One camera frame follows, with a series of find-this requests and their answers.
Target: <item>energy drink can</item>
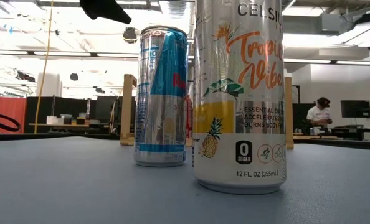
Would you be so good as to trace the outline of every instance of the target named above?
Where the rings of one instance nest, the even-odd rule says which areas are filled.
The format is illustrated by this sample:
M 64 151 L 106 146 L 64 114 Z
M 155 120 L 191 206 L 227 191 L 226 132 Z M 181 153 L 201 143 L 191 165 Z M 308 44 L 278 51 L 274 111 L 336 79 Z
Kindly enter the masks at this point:
M 267 194 L 286 181 L 281 0 L 197 1 L 194 174 Z
M 185 160 L 187 36 L 173 27 L 141 32 L 135 162 L 178 166 Z

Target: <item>can bottom rim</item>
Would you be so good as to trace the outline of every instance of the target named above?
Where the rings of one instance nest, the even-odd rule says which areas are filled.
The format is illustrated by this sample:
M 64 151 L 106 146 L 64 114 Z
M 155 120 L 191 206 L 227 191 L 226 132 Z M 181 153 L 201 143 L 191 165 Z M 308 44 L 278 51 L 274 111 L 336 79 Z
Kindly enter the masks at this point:
M 203 180 L 198 180 L 199 184 L 210 190 L 217 192 L 223 192 L 228 194 L 240 194 L 240 195 L 262 195 L 270 194 L 278 191 L 280 188 L 278 185 L 269 185 L 269 186 L 253 186 L 253 187 L 236 187 L 231 185 L 217 185 Z
M 168 162 L 168 163 L 155 163 L 155 162 L 141 162 L 135 161 L 136 165 L 139 166 L 146 166 L 146 167 L 174 167 L 174 166 L 181 166 L 184 162 Z

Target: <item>white shirt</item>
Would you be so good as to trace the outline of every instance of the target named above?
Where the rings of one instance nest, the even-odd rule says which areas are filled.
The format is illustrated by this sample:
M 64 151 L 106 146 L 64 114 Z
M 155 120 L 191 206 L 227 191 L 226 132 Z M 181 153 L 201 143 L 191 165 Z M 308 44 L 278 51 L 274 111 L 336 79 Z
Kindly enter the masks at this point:
M 307 119 L 312 121 L 319 121 L 321 119 L 331 119 L 329 108 L 319 109 L 317 106 L 308 110 Z

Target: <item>celsius can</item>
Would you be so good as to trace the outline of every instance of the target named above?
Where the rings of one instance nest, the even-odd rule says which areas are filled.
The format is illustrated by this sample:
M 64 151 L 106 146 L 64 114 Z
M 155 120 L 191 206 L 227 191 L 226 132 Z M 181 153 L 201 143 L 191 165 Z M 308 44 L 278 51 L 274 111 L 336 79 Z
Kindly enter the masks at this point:
M 286 181 L 282 22 L 281 0 L 197 2 L 192 158 L 207 188 Z
M 187 36 L 173 27 L 141 32 L 135 155 L 142 166 L 185 160 Z

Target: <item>blue label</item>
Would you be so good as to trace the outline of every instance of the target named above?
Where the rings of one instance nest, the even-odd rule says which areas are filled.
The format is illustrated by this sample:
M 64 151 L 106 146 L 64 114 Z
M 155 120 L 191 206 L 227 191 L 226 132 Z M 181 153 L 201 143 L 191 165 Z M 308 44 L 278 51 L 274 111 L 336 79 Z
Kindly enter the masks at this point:
M 187 38 L 169 29 L 158 57 L 151 95 L 185 97 L 187 73 Z
M 144 152 L 183 152 L 184 150 L 184 145 L 140 144 L 140 151 Z

